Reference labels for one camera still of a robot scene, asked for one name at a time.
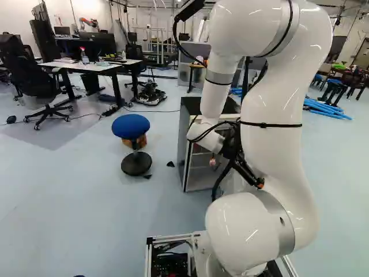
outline blue stool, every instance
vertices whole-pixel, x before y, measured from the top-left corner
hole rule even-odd
[[[130,176],[142,175],[152,165],[152,159],[149,154],[137,151],[137,139],[143,136],[149,129],[150,122],[138,114],[122,115],[111,126],[114,135],[132,142],[134,152],[126,156],[121,164],[123,172]]]

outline metal frame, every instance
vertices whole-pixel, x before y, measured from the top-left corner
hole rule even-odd
[[[146,239],[146,248],[145,248],[145,277],[152,277],[151,269],[152,269],[152,249],[153,247],[155,245],[166,244],[169,242],[184,242],[184,243],[188,243],[192,245],[191,252],[193,255],[191,255],[191,257],[194,258],[195,265],[196,263],[198,263],[196,265],[198,277],[206,277],[205,270],[202,270],[202,269],[205,269],[206,260],[207,260],[207,258],[204,259],[204,253],[206,253],[206,249],[203,246],[208,245],[210,241],[205,231],[199,231],[199,232],[193,232],[193,233],[181,234],[181,235],[148,237]],[[299,275],[297,274],[295,270],[295,267],[293,266],[288,256],[282,256],[281,260],[290,277],[299,277]],[[189,259],[189,273],[190,273],[190,267],[191,267],[191,259]]]
[[[163,65],[164,64],[164,46],[167,46],[167,50],[169,50],[170,47],[170,52],[169,53],[174,53],[174,49],[176,47],[175,44],[173,44],[174,38],[173,38],[173,32],[170,31],[169,29],[165,29],[165,28],[147,28],[147,27],[139,27],[139,26],[133,26],[132,29],[134,29],[134,31],[136,32],[136,30],[145,30],[148,32],[148,46],[149,46],[149,51],[152,51],[153,49],[153,45],[156,44],[156,63],[158,65]],[[156,31],[156,42],[151,42],[151,34],[152,31]],[[167,33],[167,42],[164,43],[164,32]]]

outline white robotic arm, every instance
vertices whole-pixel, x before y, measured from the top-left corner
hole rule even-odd
[[[97,19],[87,20],[84,17],[80,17],[80,24],[82,32],[85,32],[85,24],[100,32],[99,22],[97,22]]]
[[[221,197],[206,213],[221,265],[232,276],[254,276],[267,261],[307,246],[319,229],[299,127],[307,88],[330,50],[332,25],[323,9],[305,0],[220,0],[209,43],[205,119],[191,126],[189,140],[218,122],[241,57],[267,57],[269,64],[242,103],[240,133],[245,160],[265,179],[264,188]],[[211,132],[197,143],[222,153],[223,142]]]

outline office chair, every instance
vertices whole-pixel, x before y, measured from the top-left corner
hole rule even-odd
[[[144,53],[142,52],[142,46],[141,45],[137,45],[135,43],[133,43],[131,45],[127,44],[126,45],[126,55],[127,55],[128,59],[139,59],[139,60],[143,61],[142,63],[140,63],[140,73],[143,73],[148,69],[148,67],[146,65],[146,62],[145,62]],[[152,71],[152,68],[149,68],[149,69],[151,70],[151,75],[154,78],[154,73]],[[144,87],[145,84],[146,84],[146,82],[138,81],[138,85],[140,85],[142,87]],[[133,85],[133,83],[126,83],[125,87],[127,88],[129,85]]]
[[[60,68],[53,69],[51,77],[32,60],[17,37],[13,35],[0,35],[0,58],[11,73],[12,84],[22,94],[24,105],[31,110],[45,107],[42,111],[26,115],[24,122],[29,122],[30,118],[41,115],[34,127],[35,130],[40,130],[40,124],[48,116],[58,115],[64,118],[65,121],[70,121],[69,115],[62,114],[59,111],[73,111],[73,106],[50,106],[55,97],[61,93],[58,78]]]

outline cable on floor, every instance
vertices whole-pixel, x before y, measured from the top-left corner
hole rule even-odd
[[[79,117],[70,117],[69,119],[70,120],[74,120],[74,119],[78,119],[78,118],[82,118],[82,117],[86,117],[86,116],[88,116],[88,115],[98,115],[99,116],[99,119],[98,120],[100,120],[100,119],[102,119],[103,118],[103,116],[101,115],[101,114],[96,114],[96,113],[90,113],[90,114],[84,114],[84,115],[80,115]],[[5,126],[5,125],[13,125],[13,124],[17,124],[17,123],[25,123],[25,124],[27,124],[27,123],[30,123],[30,122],[34,122],[34,121],[38,121],[39,120],[39,118],[38,119],[30,119],[29,120],[29,122],[24,122],[24,121],[17,121],[17,122],[14,122],[14,123],[3,123],[3,124],[0,124],[0,126]],[[46,118],[46,120],[64,120],[64,118]]]
[[[126,107],[123,107],[123,109],[130,111],[131,113],[176,113],[177,111],[180,110],[175,110],[175,111],[133,111],[133,110],[129,110]]]

